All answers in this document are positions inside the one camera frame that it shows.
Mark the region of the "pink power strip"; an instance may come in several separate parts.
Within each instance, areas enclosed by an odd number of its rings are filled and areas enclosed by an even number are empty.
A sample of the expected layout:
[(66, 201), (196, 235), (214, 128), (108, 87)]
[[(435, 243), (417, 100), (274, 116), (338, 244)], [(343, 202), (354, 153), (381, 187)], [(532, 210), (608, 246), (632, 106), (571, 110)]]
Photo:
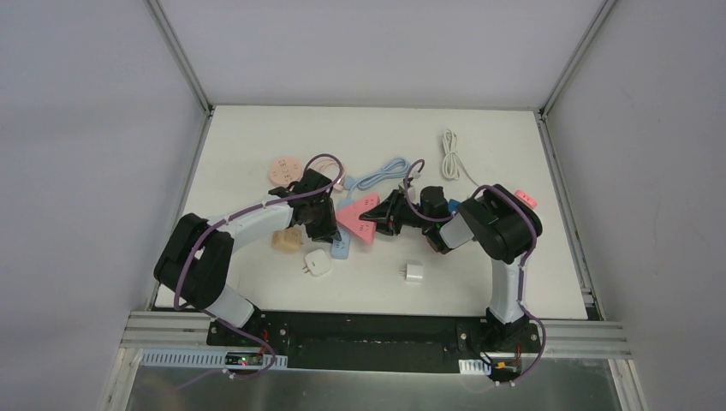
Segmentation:
[(380, 198), (376, 193), (368, 194), (359, 200), (343, 199), (336, 211), (336, 221), (365, 245), (372, 245), (376, 233), (376, 224), (363, 220), (361, 216), (379, 204)]

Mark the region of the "beige cube plug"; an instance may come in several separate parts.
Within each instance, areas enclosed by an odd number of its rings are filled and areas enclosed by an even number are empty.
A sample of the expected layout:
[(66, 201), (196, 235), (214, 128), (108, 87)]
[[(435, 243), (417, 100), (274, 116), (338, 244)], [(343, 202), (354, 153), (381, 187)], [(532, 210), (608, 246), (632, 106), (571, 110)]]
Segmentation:
[(296, 227), (277, 230), (273, 233), (271, 247), (283, 253), (296, 253), (302, 246), (302, 232)]

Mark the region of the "white charger plug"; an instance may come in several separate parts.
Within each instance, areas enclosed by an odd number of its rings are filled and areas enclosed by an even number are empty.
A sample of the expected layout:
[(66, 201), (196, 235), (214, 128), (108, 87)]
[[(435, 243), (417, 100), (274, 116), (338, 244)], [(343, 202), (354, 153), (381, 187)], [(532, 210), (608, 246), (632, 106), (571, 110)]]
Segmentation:
[(316, 249), (304, 256), (303, 271), (312, 277), (321, 277), (332, 269), (332, 262), (323, 249)]

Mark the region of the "round pink socket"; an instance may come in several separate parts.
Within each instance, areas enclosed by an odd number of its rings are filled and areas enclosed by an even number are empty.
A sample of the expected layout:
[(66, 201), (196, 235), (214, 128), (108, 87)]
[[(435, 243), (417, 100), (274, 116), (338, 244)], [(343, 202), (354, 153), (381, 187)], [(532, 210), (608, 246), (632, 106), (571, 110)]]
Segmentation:
[(298, 158), (285, 156), (272, 161), (268, 177), (276, 187), (287, 187), (297, 182), (303, 175), (303, 165)]

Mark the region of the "small white usb charger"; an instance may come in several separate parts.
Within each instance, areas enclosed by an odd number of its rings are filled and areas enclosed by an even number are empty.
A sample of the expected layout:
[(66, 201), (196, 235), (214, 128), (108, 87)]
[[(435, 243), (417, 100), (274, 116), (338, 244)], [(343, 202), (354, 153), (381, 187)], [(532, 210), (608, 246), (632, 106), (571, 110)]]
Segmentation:
[(424, 280), (425, 270), (423, 265), (406, 263), (403, 271), (404, 280), (408, 283), (421, 283)]

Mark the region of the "small pink plug adapter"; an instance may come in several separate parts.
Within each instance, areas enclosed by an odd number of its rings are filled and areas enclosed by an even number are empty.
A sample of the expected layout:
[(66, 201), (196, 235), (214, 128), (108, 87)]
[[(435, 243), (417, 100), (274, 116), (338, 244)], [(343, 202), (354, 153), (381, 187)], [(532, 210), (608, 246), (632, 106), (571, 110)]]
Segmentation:
[(536, 199), (534, 199), (534, 197), (530, 196), (522, 190), (516, 190), (515, 197), (532, 210), (534, 210), (538, 205), (538, 202)]

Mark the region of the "light blue power strip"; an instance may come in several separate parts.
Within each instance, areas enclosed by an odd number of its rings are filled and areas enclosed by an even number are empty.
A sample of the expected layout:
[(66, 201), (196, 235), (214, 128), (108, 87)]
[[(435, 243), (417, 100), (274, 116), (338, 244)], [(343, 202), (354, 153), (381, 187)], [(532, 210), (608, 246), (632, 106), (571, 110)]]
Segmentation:
[[(336, 214), (343, 208), (350, 206), (354, 203), (352, 199), (342, 199), (339, 201), (336, 208)], [(345, 260), (348, 259), (351, 243), (350, 233), (342, 226), (341, 223), (337, 224), (341, 239), (334, 240), (331, 245), (330, 255), (333, 259)]]

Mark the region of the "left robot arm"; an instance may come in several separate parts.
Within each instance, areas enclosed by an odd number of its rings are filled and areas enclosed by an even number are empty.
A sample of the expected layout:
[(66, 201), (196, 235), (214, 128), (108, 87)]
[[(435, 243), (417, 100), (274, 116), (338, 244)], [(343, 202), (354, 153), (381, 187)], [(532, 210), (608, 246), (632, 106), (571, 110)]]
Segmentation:
[(182, 216), (153, 269), (154, 278), (174, 291), (180, 305), (229, 325), (228, 333), (239, 345), (255, 344), (261, 323), (253, 315), (259, 309), (227, 284), (232, 256), (267, 235), (298, 225), (313, 241), (340, 240), (330, 197), (333, 185), (316, 170), (305, 170), (299, 181), (273, 188), (260, 202), (227, 217)]

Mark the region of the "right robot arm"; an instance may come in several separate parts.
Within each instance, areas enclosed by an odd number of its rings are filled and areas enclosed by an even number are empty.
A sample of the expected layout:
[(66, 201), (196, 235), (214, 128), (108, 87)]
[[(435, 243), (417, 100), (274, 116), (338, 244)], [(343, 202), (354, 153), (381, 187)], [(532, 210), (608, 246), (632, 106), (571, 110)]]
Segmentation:
[(440, 254), (470, 241), (478, 243), (491, 262), (492, 293), (485, 311), (484, 341), (499, 351), (518, 343), (533, 319), (523, 304), (525, 270), (543, 232), (541, 220), (522, 200), (496, 184), (477, 191), (451, 211), (439, 186), (423, 188), (416, 204), (400, 187), (360, 219), (389, 236), (399, 235), (404, 226), (418, 228)]

